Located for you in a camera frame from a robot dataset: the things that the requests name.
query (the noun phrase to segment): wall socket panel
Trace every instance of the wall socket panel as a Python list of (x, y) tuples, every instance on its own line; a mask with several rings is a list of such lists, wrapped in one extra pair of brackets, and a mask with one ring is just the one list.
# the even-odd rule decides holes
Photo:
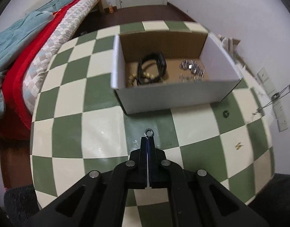
[(278, 121), (278, 129), (279, 129), (279, 131), (283, 131), (283, 130), (288, 129), (288, 123), (287, 123), (285, 115), (279, 117), (277, 119), (277, 121)]
[[(265, 68), (262, 68), (258, 74), (257, 74), (258, 78), (260, 79), (267, 95), (271, 98), (275, 93), (277, 93), (278, 91), (276, 90), (271, 78), (269, 77), (267, 71), (265, 70)], [(275, 113), (275, 117), (277, 119), (278, 122), (278, 129), (279, 131), (283, 131), (285, 129), (288, 129), (288, 123), (286, 120), (286, 116), (284, 113), (284, 109), (282, 106), (282, 103), (280, 100), (275, 101), (273, 103), (273, 111)]]

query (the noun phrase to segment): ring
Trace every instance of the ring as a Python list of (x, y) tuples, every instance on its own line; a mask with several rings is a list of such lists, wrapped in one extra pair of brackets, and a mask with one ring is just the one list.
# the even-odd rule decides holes
[(145, 137), (147, 137), (147, 138), (148, 138), (148, 137), (152, 137), (152, 136), (154, 136), (154, 132), (153, 132), (153, 130), (150, 129), (150, 128), (147, 128), (147, 129), (145, 130), (145, 133), (144, 133), (144, 134), (145, 134)]

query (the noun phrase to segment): bed leg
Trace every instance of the bed leg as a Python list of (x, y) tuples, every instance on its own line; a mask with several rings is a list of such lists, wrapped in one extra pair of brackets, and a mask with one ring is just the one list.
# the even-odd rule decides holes
[(99, 11), (100, 11), (100, 13), (105, 13), (104, 8), (103, 8), (102, 0), (99, 0), (99, 2), (98, 2), (98, 7), (99, 7)]

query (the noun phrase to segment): plastic bottle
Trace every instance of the plastic bottle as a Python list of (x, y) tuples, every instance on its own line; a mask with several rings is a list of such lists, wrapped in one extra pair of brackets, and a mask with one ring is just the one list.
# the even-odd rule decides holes
[(112, 7), (111, 2), (109, 3), (109, 13), (113, 13), (114, 12), (114, 8)]

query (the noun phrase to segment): open box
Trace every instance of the open box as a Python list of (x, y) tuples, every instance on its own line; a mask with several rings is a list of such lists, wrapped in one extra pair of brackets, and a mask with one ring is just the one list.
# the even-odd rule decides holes
[[(167, 63), (166, 83), (129, 86), (129, 75), (136, 73), (139, 59), (157, 51), (164, 54)], [(179, 79), (180, 73), (191, 76), (190, 71), (179, 68), (183, 59), (195, 60), (204, 68), (203, 81)], [(147, 31), (114, 38), (111, 87), (127, 114), (220, 102), (241, 79), (218, 38), (204, 30)]]

